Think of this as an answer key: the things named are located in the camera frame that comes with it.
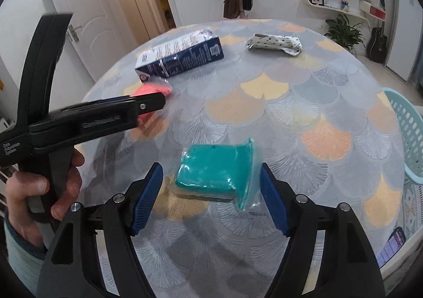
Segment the left hand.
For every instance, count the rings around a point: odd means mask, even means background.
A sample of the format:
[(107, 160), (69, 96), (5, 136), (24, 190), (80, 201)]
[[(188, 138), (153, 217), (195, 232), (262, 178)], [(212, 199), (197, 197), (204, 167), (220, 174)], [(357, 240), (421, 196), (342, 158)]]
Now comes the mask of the left hand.
[[(84, 162), (84, 156), (78, 150), (74, 150), (71, 166), (67, 172), (66, 189), (50, 210), (53, 218), (62, 220), (70, 206), (76, 202), (82, 186), (78, 168)], [(43, 245), (43, 237), (36, 225), (36, 221), (29, 214), (26, 199), (28, 197), (42, 196), (48, 190), (48, 179), (33, 173), (16, 171), (6, 182), (9, 223), (24, 240), (38, 248)]]

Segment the teal sweater forearm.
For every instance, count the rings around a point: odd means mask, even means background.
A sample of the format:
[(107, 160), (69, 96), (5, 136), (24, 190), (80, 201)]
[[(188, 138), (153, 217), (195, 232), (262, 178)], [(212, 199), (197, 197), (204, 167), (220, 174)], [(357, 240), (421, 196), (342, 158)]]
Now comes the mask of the teal sweater forearm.
[(47, 248), (43, 244), (35, 246), (19, 235), (9, 222), (8, 215), (4, 221), (4, 231), (9, 265), (23, 285), (35, 295)]

